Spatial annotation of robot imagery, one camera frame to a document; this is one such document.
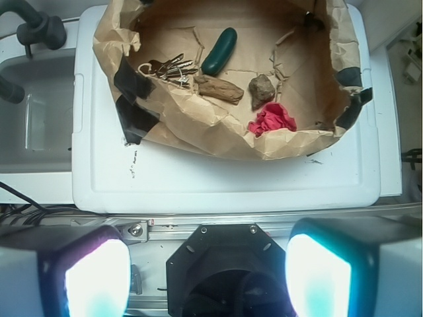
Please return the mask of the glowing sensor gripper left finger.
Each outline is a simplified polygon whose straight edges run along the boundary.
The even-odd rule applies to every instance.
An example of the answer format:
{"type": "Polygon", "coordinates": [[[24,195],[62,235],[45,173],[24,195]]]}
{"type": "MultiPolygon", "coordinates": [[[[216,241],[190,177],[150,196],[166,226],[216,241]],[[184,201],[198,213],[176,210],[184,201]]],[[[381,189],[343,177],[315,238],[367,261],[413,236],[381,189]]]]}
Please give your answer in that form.
{"type": "Polygon", "coordinates": [[[123,316],[130,280],[110,225],[1,227],[2,316],[123,316]]]}

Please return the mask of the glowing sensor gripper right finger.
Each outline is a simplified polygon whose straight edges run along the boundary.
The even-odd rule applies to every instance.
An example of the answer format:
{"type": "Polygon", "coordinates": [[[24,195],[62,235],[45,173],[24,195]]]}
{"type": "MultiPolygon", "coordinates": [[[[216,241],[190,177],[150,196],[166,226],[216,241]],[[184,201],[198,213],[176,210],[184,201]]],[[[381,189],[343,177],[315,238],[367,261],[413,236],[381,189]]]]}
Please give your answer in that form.
{"type": "Polygon", "coordinates": [[[302,218],[285,275],[298,316],[421,316],[422,220],[302,218]]]}

